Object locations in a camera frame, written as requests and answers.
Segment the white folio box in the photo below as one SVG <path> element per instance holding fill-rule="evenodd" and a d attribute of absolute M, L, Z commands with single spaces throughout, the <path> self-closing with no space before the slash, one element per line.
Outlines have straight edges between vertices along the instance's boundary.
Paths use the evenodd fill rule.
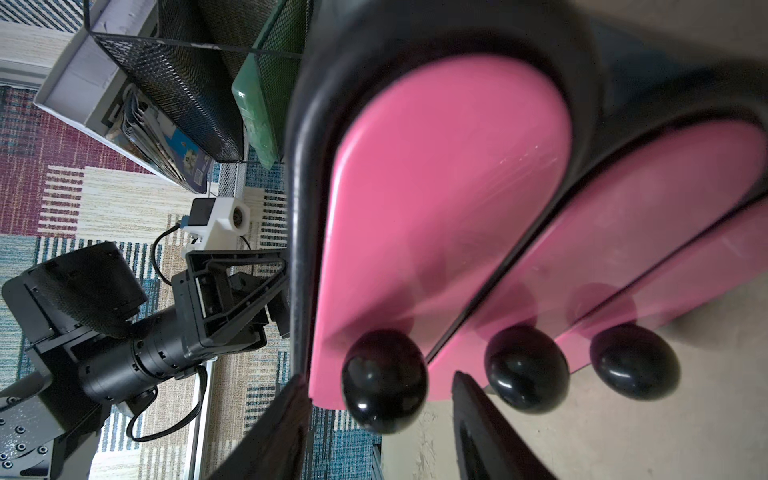
<path fill-rule="evenodd" d="M 131 52 L 147 52 L 139 38 L 157 31 L 156 2 L 85 1 L 81 13 L 82 26 L 52 67 L 35 105 L 164 180 L 206 194 L 213 159 L 152 92 L 159 75 L 146 67 L 130 75 L 106 50 L 114 38 L 126 39 Z"/>

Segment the pink middle drawer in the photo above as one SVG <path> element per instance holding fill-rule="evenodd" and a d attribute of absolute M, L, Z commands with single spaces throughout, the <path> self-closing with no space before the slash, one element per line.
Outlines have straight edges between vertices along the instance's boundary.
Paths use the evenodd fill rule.
<path fill-rule="evenodd" d="M 484 354 L 517 324 L 551 337 L 737 205 L 767 165 L 766 133 L 713 120 L 618 157 L 581 188 L 443 346 L 429 366 L 432 401 L 456 371 L 488 383 Z"/>

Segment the black mesh shelf rack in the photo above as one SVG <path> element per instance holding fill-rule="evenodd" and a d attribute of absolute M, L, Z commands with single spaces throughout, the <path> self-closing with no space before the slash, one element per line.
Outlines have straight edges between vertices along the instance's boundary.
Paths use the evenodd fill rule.
<path fill-rule="evenodd" d="M 106 50 L 130 75 L 146 67 L 159 75 L 152 87 L 162 107 L 220 163 L 255 163 L 231 86 L 278 1 L 154 1 L 156 33 L 139 38 L 147 52 L 131 52 L 126 39 Z"/>

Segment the green book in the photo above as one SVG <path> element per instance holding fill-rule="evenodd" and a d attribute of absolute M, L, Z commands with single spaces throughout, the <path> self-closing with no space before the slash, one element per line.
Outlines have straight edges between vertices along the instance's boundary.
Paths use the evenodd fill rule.
<path fill-rule="evenodd" d="M 283 160 L 288 109 L 312 10 L 311 1 L 278 1 L 231 86 L 248 142 L 267 170 Z"/>

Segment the black pink drawer unit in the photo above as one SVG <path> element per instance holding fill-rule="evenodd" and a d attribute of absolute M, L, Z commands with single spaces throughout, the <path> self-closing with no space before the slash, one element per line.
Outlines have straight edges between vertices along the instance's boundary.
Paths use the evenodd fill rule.
<path fill-rule="evenodd" d="M 393 434 L 451 399 L 465 479 L 548 479 L 497 409 L 591 367 L 639 401 L 659 327 L 767 269 L 767 66 L 568 1 L 325 1 L 286 137 L 296 369 Z"/>

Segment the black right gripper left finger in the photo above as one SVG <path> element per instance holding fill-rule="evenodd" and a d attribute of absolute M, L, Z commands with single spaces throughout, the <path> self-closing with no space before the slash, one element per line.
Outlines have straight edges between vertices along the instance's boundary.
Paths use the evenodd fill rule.
<path fill-rule="evenodd" d="M 293 376 L 212 479 L 298 479 L 309 431 L 311 401 L 304 375 Z"/>

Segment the pink bottom drawer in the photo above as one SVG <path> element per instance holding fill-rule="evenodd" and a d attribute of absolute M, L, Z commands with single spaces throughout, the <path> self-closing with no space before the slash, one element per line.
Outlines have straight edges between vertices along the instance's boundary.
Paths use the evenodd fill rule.
<path fill-rule="evenodd" d="M 592 368 L 639 401 L 671 395 L 681 365 L 657 329 L 767 270 L 767 199 L 738 208 L 591 310 L 556 342 L 571 371 Z"/>

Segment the pink top drawer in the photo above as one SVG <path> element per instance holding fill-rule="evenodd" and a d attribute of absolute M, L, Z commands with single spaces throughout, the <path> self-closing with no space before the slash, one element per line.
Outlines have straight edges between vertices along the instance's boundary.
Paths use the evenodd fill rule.
<path fill-rule="evenodd" d="M 364 429 L 419 416 L 427 355 L 560 186 L 555 83 L 490 54 L 430 62 L 367 102 L 333 158 L 310 394 Z"/>

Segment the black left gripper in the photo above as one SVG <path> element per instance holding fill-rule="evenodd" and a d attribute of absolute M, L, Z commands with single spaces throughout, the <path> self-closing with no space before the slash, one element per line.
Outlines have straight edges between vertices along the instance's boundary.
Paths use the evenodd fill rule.
<path fill-rule="evenodd" d="M 273 322 L 290 336 L 287 251 L 193 250 L 172 278 L 187 354 L 232 354 L 267 344 Z"/>

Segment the pink drawer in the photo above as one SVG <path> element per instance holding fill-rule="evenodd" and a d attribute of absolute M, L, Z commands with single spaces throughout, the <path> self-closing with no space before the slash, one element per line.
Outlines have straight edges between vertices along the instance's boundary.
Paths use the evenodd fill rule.
<path fill-rule="evenodd" d="M 333 158 L 310 394 L 364 429 L 419 416 L 427 355 L 560 186 L 555 83 L 490 54 L 430 62 L 367 102 Z"/>
<path fill-rule="evenodd" d="M 681 365 L 657 329 L 767 270 L 767 199 L 738 208 L 591 310 L 556 342 L 571 371 L 592 368 L 639 401 L 671 395 Z"/>
<path fill-rule="evenodd" d="M 488 383 L 484 354 L 517 324 L 551 337 L 737 205 L 767 165 L 766 133 L 713 120 L 618 157 L 581 188 L 443 346 L 429 366 L 432 401 L 456 371 Z"/>

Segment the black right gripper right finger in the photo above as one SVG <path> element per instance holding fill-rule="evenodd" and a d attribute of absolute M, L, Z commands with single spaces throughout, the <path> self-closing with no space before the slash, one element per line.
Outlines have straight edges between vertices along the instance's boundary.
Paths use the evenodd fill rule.
<path fill-rule="evenodd" d="M 554 477 L 470 375 L 454 374 L 452 401 L 462 479 Z"/>

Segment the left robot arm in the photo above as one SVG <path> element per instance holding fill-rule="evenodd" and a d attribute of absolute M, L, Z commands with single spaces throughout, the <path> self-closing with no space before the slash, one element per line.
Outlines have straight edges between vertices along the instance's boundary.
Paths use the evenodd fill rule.
<path fill-rule="evenodd" d="M 172 279 L 173 304 L 147 317 L 147 295 L 112 242 L 38 264 L 2 296 L 29 341 L 31 374 L 1 393 L 1 473 L 56 479 L 97 436 L 113 406 L 136 423 L 160 384 L 196 377 L 208 361 L 262 348 L 266 308 L 285 323 L 287 254 L 195 250 Z"/>

